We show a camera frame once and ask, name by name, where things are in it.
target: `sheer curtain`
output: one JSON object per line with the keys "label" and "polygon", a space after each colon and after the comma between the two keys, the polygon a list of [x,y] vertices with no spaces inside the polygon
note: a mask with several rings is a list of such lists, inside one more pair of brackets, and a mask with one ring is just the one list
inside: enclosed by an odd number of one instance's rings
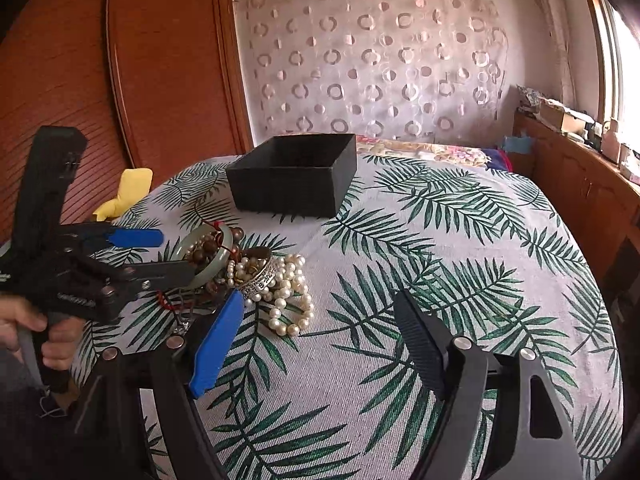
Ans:
{"label": "sheer curtain", "polygon": [[569,25],[564,0],[535,0],[545,15],[556,52],[560,75],[560,100],[569,108],[575,107],[574,80],[569,66]]}

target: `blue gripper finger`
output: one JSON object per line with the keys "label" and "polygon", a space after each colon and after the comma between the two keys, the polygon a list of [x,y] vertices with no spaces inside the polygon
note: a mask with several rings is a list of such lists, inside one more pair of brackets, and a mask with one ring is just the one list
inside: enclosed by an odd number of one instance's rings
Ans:
{"label": "blue gripper finger", "polygon": [[242,323],[243,312],[242,293],[234,290],[204,336],[193,360],[189,390],[194,399],[201,397],[216,384],[222,363]]}
{"label": "blue gripper finger", "polygon": [[164,235],[160,229],[116,229],[107,240],[126,249],[160,247],[164,243]]}

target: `window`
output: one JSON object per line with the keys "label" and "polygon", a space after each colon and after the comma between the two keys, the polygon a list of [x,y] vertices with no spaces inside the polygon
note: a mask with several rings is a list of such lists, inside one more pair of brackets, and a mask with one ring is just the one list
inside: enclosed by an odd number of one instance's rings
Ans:
{"label": "window", "polygon": [[623,142],[640,152],[640,45],[607,0],[587,0],[598,43],[598,122],[620,123]]}

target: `cardboard box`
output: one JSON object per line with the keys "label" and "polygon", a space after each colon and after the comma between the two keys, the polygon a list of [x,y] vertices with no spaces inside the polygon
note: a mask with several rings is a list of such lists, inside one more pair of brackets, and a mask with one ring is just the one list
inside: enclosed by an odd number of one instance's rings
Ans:
{"label": "cardboard box", "polygon": [[241,210],[330,218],[356,173],[352,134],[272,137],[226,168]]}
{"label": "cardboard box", "polygon": [[586,122],[577,119],[564,110],[540,101],[540,116],[550,125],[561,132],[569,132],[582,136]]}

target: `bedspread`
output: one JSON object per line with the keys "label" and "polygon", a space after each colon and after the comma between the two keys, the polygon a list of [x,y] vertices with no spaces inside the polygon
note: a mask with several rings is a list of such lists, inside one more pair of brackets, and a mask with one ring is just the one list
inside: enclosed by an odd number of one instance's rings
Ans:
{"label": "bedspread", "polygon": [[[533,348],[570,418],[585,478],[610,460],[622,432],[622,383],[609,317],[574,238],[530,180],[359,156],[339,214],[300,218],[236,210],[225,176],[232,160],[187,168],[120,219],[162,229],[164,248],[99,255],[114,264],[167,259],[205,219],[242,226],[245,247],[306,257],[317,313],[309,330],[281,338],[266,326],[267,306],[246,309],[216,387],[198,401],[232,480],[409,478],[438,409],[394,323],[401,288],[487,349]],[[285,311],[292,319],[294,304]],[[152,348],[172,322],[149,293],[117,325],[88,324],[74,377],[82,383],[107,346]],[[479,473],[494,404],[488,392],[468,478]],[[149,396],[144,409],[154,458],[171,476]]]}

